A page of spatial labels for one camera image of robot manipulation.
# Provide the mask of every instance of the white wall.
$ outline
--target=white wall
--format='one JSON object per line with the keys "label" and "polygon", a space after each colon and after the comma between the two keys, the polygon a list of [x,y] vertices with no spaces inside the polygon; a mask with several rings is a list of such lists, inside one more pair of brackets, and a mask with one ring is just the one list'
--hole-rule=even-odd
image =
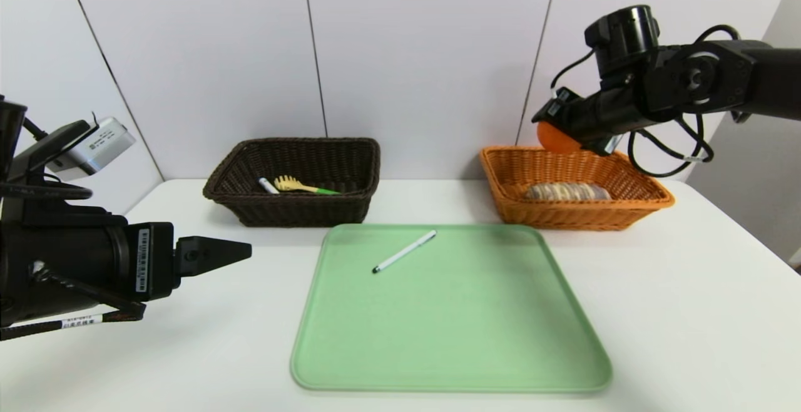
{"label": "white wall", "polygon": [[[324,111],[329,135],[379,139],[385,178],[477,175],[477,150],[512,144],[516,127],[520,144],[536,143],[529,119],[599,16],[647,3],[665,44],[719,22],[761,38],[779,2],[551,0],[538,51],[546,0],[311,0],[321,103],[306,0],[82,1],[168,178],[208,176],[243,139],[323,136]],[[593,92],[594,63],[564,83]],[[680,131],[655,132],[690,146]],[[647,142],[638,154],[654,170],[675,166]]]}
{"label": "white wall", "polygon": [[[779,1],[552,0],[519,143],[537,144],[537,129],[530,123],[531,117],[549,99],[549,85],[553,76],[589,51],[584,45],[584,29],[601,16],[633,4],[649,4],[659,22],[661,44],[690,43],[705,29],[721,23],[731,24],[739,29],[743,38],[760,39]],[[560,84],[585,96],[597,91],[598,69],[594,58],[564,75]],[[723,115],[718,113],[706,118],[707,135],[712,135],[722,117]],[[693,147],[689,137],[686,137],[683,130],[675,123],[654,126],[652,129],[653,133],[670,147],[686,148],[686,152],[690,152]],[[664,155],[643,139],[638,139],[635,155],[645,169],[650,169],[652,172],[668,172],[678,166],[677,160]],[[624,139],[618,149],[625,151],[626,142]],[[684,172],[676,177],[684,179],[687,175],[688,172]]]}
{"label": "white wall", "polygon": [[[782,0],[764,40],[801,49],[801,0]],[[727,119],[712,147],[715,160],[688,183],[776,255],[801,264],[801,121],[752,116],[738,126]]]}
{"label": "white wall", "polygon": [[[77,0],[2,0],[2,93],[28,106],[44,130],[114,116],[138,143],[102,172],[74,183],[94,190],[81,204],[124,213],[162,178],[117,92]],[[23,131],[17,152],[33,143]]]}
{"label": "white wall", "polygon": [[329,136],[384,178],[481,177],[513,145],[549,0],[309,0]]}
{"label": "white wall", "polygon": [[81,0],[165,178],[325,135],[306,0]]}

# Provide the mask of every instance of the cable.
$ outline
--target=cable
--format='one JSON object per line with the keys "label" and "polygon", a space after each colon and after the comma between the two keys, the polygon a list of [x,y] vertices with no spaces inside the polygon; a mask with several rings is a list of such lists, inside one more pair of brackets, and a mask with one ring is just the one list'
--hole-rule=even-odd
{"label": "cable", "polygon": [[57,175],[49,174],[49,172],[43,172],[42,177],[52,178],[53,180],[57,181],[58,183],[63,183]]}
{"label": "cable", "polygon": [[712,35],[712,33],[715,32],[726,32],[729,34],[729,36],[732,37],[733,40],[740,39],[740,33],[737,31],[737,29],[732,27],[732,25],[719,24],[719,25],[713,25],[712,27],[709,27],[709,29],[707,29],[704,33],[701,33],[701,36],[696,38],[695,42],[704,41],[707,38],[707,36]]}
{"label": "cable", "polygon": [[690,135],[693,139],[695,139],[695,143],[701,145],[701,149],[707,154],[701,162],[702,163],[710,163],[712,158],[715,158],[715,151],[712,150],[712,146],[704,139],[703,137],[703,116],[695,115],[696,120],[698,121],[698,132],[693,130],[689,124],[684,121],[684,117],[679,116],[676,118],[677,123],[684,129],[684,132],[687,132],[687,135]]}
{"label": "cable", "polygon": [[15,176],[14,176],[14,177],[12,177],[12,178],[9,178],[9,179],[8,179],[8,182],[9,182],[9,183],[11,183],[11,182],[16,182],[16,181],[18,181],[20,178],[26,178],[26,177],[28,177],[28,176],[30,176],[30,175],[32,175],[32,174],[34,174],[34,171],[35,171],[35,170],[37,170],[37,169],[40,169],[41,167],[45,166],[45,165],[46,165],[46,164],[48,164],[48,163],[51,163],[53,160],[57,159],[57,158],[58,158],[58,156],[62,155],[62,153],[63,153],[63,152],[61,152],[61,153],[55,153],[54,155],[51,155],[51,156],[49,156],[48,158],[45,158],[44,160],[40,161],[39,163],[35,164],[34,166],[32,166],[32,167],[29,167],[29,168],[28,168],[28,170],[27,170],[26,172],[21,172],[21,173],[19,173],[19,174],[15,175]]}
{"label": "cable", "polygon": [[46,182],[45,186],[0,183],[0,197],[24,200],[88,200],[92,197],[92,190],[55,182]]}
{"label": "cable", "polygon": [[[698,132],[695,132],[694,130],[692,132],[687,132],[690,135],[690,137],[693,137],[693,139],[695,139],[695,149],[693,149],[692,155],[690,155],[690,157],[693,157],[693,158],[698,157],[698,154],[701,153],[701,149],[704,149],[704,146],[709,148],[709,150],[712,150],[712,148],[709,146],[709,144],[707,144],[707,142],[703,139],[703,116],[695,115],[695,119],[696,119],[696,123],[698,124]],[[684,123],[684,126],[681,126],[681,127],[685,131],[687,131],[687,128],[690,127],[690,126],[687,125],[687,123],[684,122],[684,119],[681,118],[681,117],[676,118],[676,121],[678,121],[679,125]],[[686,170],[687,167],[689,167],[690,164],[692,164],[692,162],[684,162],[681,165],[679,165],[676,169],[670,170],[670,172],[663,172],[663,173],[649,172],[649,170],[646,170],[643,167],[641,167],[640,164],[637,163],[637,159],[635,158],[635,136],[637,135],[637,133],[638,132],[631,132],[631,135],[629,137],[628,153],[629,153],[629,161],[631,161],[632,166],[634,166],[635,169],[637,169],[639,172],[641,172],[641,173],[643,173],[645,175],[649,175],[649,176],[651,176],[653,178],[665,178],[665,177],[670,177],[672,175],[677,175],[678,173],[682,172],[683,170]],[[659,147],[659,149],[663,149],[662,146],[664,146],[667,149],[669,149],[669,147],[665,146],[664,143],[661,143],[661,142],[659,142],[659,144],[657,146]],[[704,162],[709,161],[709,160],[712,160],[712,158],[709,155],[707,155],[707,157],[703,159]]]}
{"label": "cable", "polygon": [[34,124],[28,118],[25,118],[25,120],[23,121],[23,127],[25,127],[25,130],[28,130],[28,132],[30,132],[31,135],[34,135],[34,139],[36,141],[40,141],[40,139],[45,138],[48,135],[47,132],[38,128],[36,124]]}
{"label": "cable", "polygon": [[640,129],[640,130],[635,130],[635,132],[638,133],[639,135],[643,135],[644,137],[648,138],[653,144],[655,144],[656,147],[663,150],[663,152],[667,153],[667,155],[673,158],[678,158],[681,161],[684,161],[685,156],[683,153],[678,153],[675,150],[670,149],[670,147],[666,146],[664,143],[659,141],[659,139],[653,136],[653,134],[650,133],[648,130]]}
{"label": "cable", "polygon": [[559,71],[559,73],[553,78],[553,80],[551,82],[551,89],[556,87],[556,82],[559,80],[560,76],[564,75],[564,73],[566,73],[567,71],[575,68],[579,64],[587,61],[587,59],[590,58],[590,56],[592,56],[593,53],[595,53],[595,49],[590,50],[589,53],[587,53],[587,55],[584,55],[581,58],[579,58],[578,60],[573,61],[573,63],[570,63],[568,66],[564,67],[563,70]]}
{"label": "cable", "polygon": [[139,321],[144,317],[145,304],[131,301],[114,292],[108,292],[100,287],[90,286],[81,281],[62,276],[51,271],[43,262],[34,262],[33,281],[37,283],[52,283],[72,293],[91,298],[101,304],[114,307],[117,310],[81,318],[67,318],[66,320],[46,321],[43,323],[23,324],[23,326],[3,327],[0,329],[0,341],[27,337],[42,332],[51,332],[68,327],[86,326],[87,324],[114,323],[123,321]]}
{"label": "cable", "polygon": [[[712,27],[709,27],[709,29],[704,30],[704,33],[701,33],[701,35],[695,39],[695,42],[698,43],[704,41],[707,38],[709,38],[709,35],[712,35],[712,33],[715,32],[726,32],[729,34],[729,36],[732,37],[733,40],[740,39],[740,33],[737,31],[737,29],[735,29],[730,25],[719,24],[719,25],[713,25]],[[693,128],[690,127],[690,125],[687,124],[687,122],[684,120],[683,116],[679,115],[678,118],[675,119],[676,123],[678,123],[679,126],[681,126],[684,129],[684,132],[687,132],[687,135],[690,135],[690,138],[693,138],[693,140],[695,140],[695,149],[693,149],[692,155],[690,155],[690,157],[686,157],[681,153],[676,152],[676,150],[670,149],[670,147],[666,146],[664,143],[659,141],[659,139],[653,136],[652,133],[650,133],[648,130],[640,129],[640,130],[633,130],[633,132],[631,132],[631,135],[629,137],[628,152],[631,164],[635,168],[637,168],[639,172],[643,172],[643,174],[645,175],[649,175],[651,177],[656,177],[656,178],[664,178],[664,177],[670,177],[672,175],[677,175],[684,169],[687,169],[687,167],[689,167],[690,164],[692,164],[695,161],[699,161],[702,163],[711,162],[712,158],[715,158],[715,151],[712,150],[712,146],[710,146],[709,143],[707,143],[706,139],[704,139],[703,115],[701,115],[701,113],[692,113],[692,112],[690,112],[690,114],[695,115],[696,123],[698,123],[698,131],[693,130]],[[661,174],[647,172],[647,170],[643,169],[643,167],[641,167],[639,163],[637,163],[637,159],[635,158],[635,137],[637,135],[643,135],[644,137],[648,138],[653,144],[655,144],[656,147],[658,147],[662,152],[667,153],[667,155],[673,158],[684,160],[684,163],[679,165],[676,169],[672,170],[671,172],[666,172]],[[703,158],[699,160],[687,160],[689,158],[698,158],[698,154],[701,153],[701,150],[703,150],[705,153],[705,156]]]}

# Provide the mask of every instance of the white pen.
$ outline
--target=white pen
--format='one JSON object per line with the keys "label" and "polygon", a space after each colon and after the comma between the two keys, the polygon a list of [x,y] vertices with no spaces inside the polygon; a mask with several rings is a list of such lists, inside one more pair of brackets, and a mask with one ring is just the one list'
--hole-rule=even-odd
{"label": "white pen", "polygon": [[383,262],[378,264],[377,267],[372,269],[372,272],[373,273],[377,273],[377,272],[384,271],[384,269],[386,269],[388,266],[390,266],[391,264],[394,264],[395,262],[400,260],[401,257],[403,257],[406,254],[409,254],[409,252],[412,252],[412,250],[415,250],[418,247],[423,246],[423,244],[426,243],[426,241],[431,240],[435,236],[437,236],[437,231],[436,230],[432,230],[431,232],[427,233],[426,235],[421,236],[414,243],[409,244],[409,246],[404,247],[397,254],[393,255],[392,257],[389,257],[387,260],[384,260]]}
{"label": "white pen", "polygon": [[270,183],[268,179],[260,177],[258,178],[258,184],[260,184],[264,190],[267,190],[267,192],[272,193],[273,195],[278,194],[278,190],[272,186],[272,183]]}

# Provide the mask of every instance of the plastic tray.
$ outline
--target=plastic tray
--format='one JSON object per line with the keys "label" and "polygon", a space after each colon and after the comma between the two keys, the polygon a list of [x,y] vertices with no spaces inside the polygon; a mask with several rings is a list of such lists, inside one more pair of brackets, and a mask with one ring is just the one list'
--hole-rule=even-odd
{"label": "plastic tray", "polygon": [[335,227],[292,353],[308,389],[590,392],[611,373],[543,238],[516,225]]}

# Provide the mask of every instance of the white table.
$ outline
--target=white table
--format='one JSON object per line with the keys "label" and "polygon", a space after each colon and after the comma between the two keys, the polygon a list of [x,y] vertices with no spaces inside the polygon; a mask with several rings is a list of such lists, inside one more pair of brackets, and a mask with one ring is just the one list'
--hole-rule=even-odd
{"label": "white table", "polygon": [[[801,410],[801,276],[683,183],[624,232],[543,232],[615,369],[593,395],[301,389],[289,357],[327,230],[247,229],[203,184],[163,183],[128,218],[246,241],[252,258],[185,279],[139,323],[0,344],[3,412]],[[480,181],[383,181],[367,219],[497,221]]]}

